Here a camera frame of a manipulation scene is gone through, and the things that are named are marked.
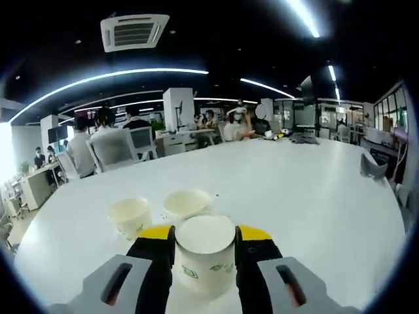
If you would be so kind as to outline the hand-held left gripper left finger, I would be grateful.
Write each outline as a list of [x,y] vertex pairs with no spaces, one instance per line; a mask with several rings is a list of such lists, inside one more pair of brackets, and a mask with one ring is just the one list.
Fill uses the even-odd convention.
[[175,226],[139,233],[125,255],[117,254],[82,282],[82,291],[49,313],[165,313],[173,283]]

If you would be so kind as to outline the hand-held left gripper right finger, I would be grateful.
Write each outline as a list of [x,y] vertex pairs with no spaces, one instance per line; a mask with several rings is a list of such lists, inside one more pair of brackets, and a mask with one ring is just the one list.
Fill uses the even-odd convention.
[[359,313],[327,295],[322,279],[296,258],[282,256],[269,233],[238,225],[236,286],[243,313]]

